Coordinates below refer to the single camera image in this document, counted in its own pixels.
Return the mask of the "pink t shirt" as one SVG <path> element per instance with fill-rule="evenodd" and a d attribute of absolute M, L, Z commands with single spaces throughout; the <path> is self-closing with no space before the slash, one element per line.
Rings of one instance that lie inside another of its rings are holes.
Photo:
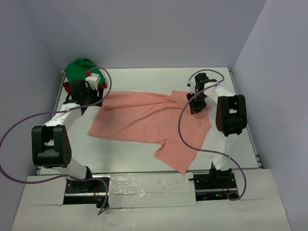
<path fill-rule="evenodd" d="M 185 174 L 211 128 L 210 106 L 197 114 L 185 107 L 186 92 L 170 95 L 150 92 L 110 92 L 88 135 L 143 143 L 158 143 L 154 156 Z"/>

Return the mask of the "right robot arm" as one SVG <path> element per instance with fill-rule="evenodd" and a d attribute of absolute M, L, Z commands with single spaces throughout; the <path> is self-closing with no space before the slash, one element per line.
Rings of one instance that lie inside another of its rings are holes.
<path fill-rule="evenodd" d="M 217 157 L 213 160 L 209 171 L 208 182 L 214 188 L 220 188 L 231 180 L 232 170 L 227 167 L 232 157 L 233 145 L 247 126 L 245 97 L 223 88 L 216 79 L 209 79 L 201 70 L 189 79 L 187 86 L 190 93 L 186 95 L 190 113 L 198 114 L 205 110 L 206 98 L 216 103 L 216 128 L 220 132 Z"/>

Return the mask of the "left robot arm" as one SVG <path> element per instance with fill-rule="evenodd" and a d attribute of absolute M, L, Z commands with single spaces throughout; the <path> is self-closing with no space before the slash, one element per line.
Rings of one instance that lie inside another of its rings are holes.
<path fill-rule="evenodd" d="M 85 113 L 88 105 L 102 105 L 103 88 L 98 86 L 99 81 L 99 77 L 93 76 L 73 80 L 72 91 L 68 93 L 60 113 L 56 113 L 44 125 L 33 127 L 31 131 L 34 165 L 61 173 L 68 184 L 83 192 L 95 188 L 94 179 L 90 168 L 72 157 L 67 132 Z"/>

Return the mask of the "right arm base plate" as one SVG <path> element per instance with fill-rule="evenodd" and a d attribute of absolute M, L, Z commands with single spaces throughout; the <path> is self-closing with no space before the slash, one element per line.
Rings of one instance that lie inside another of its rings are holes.
<path fill-rule="evenodd" d="M 233 173 L 216 177 L 214 174 L 193 174 L 188 181 L 194 183 L 196 201 L 237 199 L 236 180 Z"/>

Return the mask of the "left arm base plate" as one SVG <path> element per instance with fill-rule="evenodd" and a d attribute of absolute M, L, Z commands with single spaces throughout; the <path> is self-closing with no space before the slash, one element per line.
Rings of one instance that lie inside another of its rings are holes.
<path fill-rule="evenodd" d="M 105 185 L 99 180 L 87 182 L 66 180 L 64 205 L 96 205 L 101 208 L 106 196 Z"/>

